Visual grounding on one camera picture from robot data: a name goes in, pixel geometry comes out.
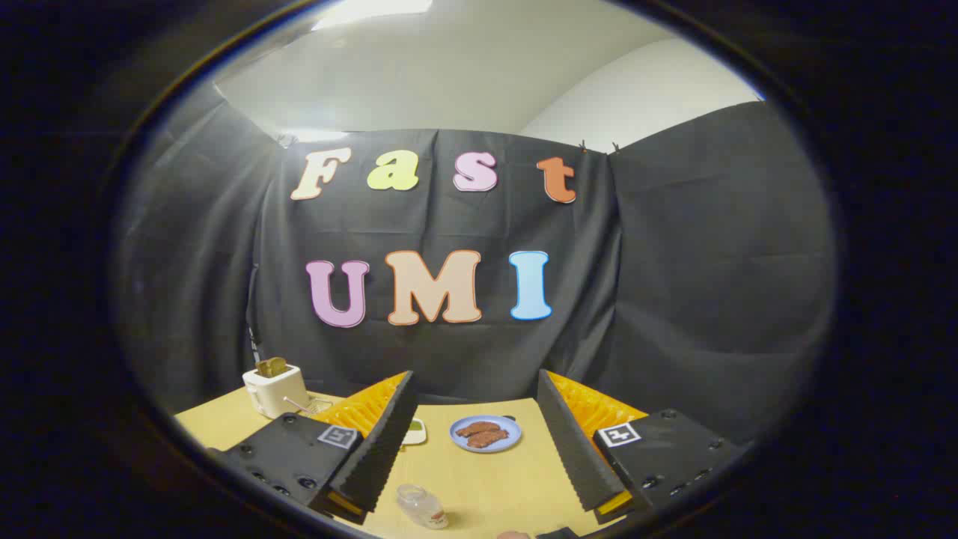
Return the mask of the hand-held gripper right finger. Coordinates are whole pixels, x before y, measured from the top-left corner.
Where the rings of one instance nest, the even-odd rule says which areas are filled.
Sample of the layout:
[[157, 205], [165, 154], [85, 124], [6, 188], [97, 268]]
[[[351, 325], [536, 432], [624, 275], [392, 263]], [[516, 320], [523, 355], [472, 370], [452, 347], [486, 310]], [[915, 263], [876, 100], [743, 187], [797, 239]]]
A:
[[747, 452], [676, 409], [640, 412], [544, 369], [537, 405], [579, 504], [599, 524], [670, 511]]

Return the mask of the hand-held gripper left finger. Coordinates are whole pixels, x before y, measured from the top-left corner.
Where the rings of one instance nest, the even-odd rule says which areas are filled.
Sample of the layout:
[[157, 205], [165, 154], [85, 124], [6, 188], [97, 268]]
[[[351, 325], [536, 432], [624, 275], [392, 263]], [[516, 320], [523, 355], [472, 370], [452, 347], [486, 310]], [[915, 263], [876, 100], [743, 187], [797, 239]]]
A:
[[404, 371], [314, 415], [286, 412], [216, 461], [298, 505], [362, 524], [376, 509], [418, 407]]

